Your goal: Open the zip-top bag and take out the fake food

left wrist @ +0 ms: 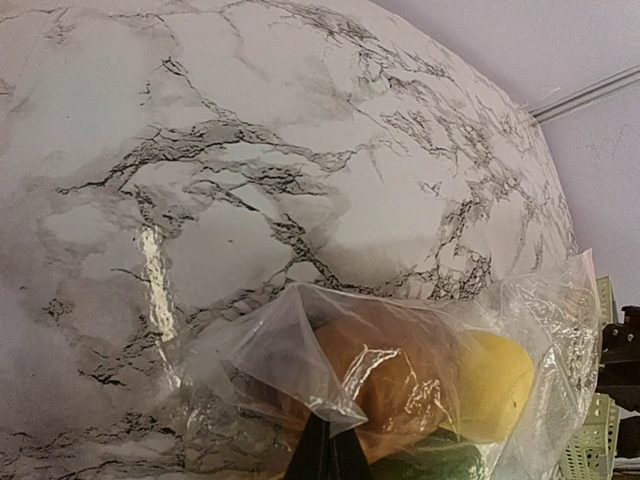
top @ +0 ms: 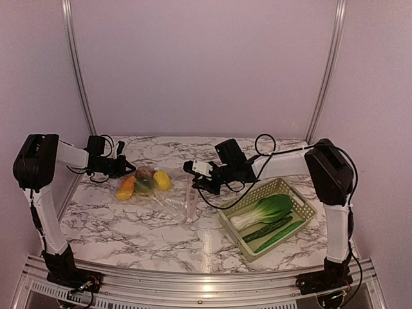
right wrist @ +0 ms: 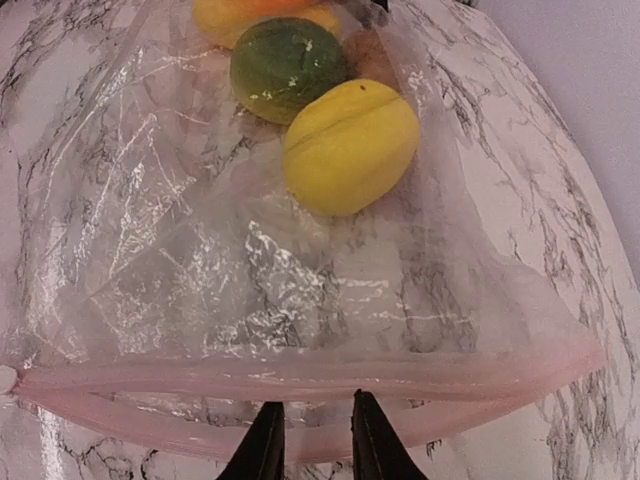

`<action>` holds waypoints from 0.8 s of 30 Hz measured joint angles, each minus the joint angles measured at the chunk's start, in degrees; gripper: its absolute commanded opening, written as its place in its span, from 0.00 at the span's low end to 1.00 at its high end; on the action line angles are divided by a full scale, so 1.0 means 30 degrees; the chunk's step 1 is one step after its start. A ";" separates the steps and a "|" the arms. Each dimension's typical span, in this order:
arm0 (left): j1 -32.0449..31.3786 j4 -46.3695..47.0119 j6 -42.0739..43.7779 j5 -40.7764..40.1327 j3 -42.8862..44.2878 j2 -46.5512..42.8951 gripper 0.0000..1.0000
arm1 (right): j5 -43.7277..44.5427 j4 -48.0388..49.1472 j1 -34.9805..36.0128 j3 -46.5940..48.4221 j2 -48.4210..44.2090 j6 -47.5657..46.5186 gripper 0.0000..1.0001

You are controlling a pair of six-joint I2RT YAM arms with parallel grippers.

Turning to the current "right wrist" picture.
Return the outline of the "brown fake potato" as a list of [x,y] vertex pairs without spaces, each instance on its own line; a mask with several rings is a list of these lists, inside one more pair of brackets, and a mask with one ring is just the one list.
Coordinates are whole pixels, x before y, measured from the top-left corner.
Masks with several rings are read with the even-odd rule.
[[374,80],[395,91],[400,85],[382,40],[375,30],[359,30],[343,42],[350,76]]

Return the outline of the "yellow fake lemon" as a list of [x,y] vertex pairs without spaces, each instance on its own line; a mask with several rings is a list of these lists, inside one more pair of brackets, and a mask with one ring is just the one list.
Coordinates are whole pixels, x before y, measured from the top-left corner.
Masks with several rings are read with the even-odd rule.
[[410,104],[391,87],[359,79],[306,106],[284,139],[287,189],[319,215],[348,216],[388,193],[420,143]]

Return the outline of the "orange yellow fake corn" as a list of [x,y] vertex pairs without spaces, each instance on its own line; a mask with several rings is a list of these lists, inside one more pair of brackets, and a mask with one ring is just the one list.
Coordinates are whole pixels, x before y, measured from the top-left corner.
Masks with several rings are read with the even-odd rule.
[[261,21],[278,17],[311,20],[334,36],[341,35],[341,22],[320,1],[307,0],[195,0],[195,25],[215,46],[233,49],[240,36]]

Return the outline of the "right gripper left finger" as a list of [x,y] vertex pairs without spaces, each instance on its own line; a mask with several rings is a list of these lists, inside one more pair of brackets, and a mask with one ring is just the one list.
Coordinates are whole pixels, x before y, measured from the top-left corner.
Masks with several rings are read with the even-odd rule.
[[265,402],[219,480],[282,480],[284,472],[284,406]]

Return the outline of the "dark green fake pepper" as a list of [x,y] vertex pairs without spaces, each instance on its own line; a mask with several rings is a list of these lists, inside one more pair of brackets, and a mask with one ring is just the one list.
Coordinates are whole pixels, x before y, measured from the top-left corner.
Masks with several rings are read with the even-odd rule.
[[336,37],[304,18],[272,18],[251,26],[231,54],[230,83],[257,117],[288,125],[308,104],[350,77]]

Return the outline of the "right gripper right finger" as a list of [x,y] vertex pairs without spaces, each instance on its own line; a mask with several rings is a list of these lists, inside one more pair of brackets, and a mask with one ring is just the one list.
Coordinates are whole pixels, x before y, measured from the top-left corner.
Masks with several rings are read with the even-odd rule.
[[357,480],[427,480],[371,392],[357,390],[351,418]]

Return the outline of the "clear zip top bag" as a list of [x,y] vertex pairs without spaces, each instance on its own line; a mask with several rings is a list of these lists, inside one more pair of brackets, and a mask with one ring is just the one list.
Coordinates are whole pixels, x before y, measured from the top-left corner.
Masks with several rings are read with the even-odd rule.
[[488,144],[462,114],[484,89],[449,1],[320,1],[336,37],[375,30],[420,143],[384,196],[348,216],[291,195],[279,125],[230,83],[233,49],[192,1],[147,1],[56,149],[27,228],[3,388],[105,436],[226,461],[265,402],[288,456],[351,453],[373,393],[406,446],[499,418],[598,369],[549,283],[500,255],[462,161]]

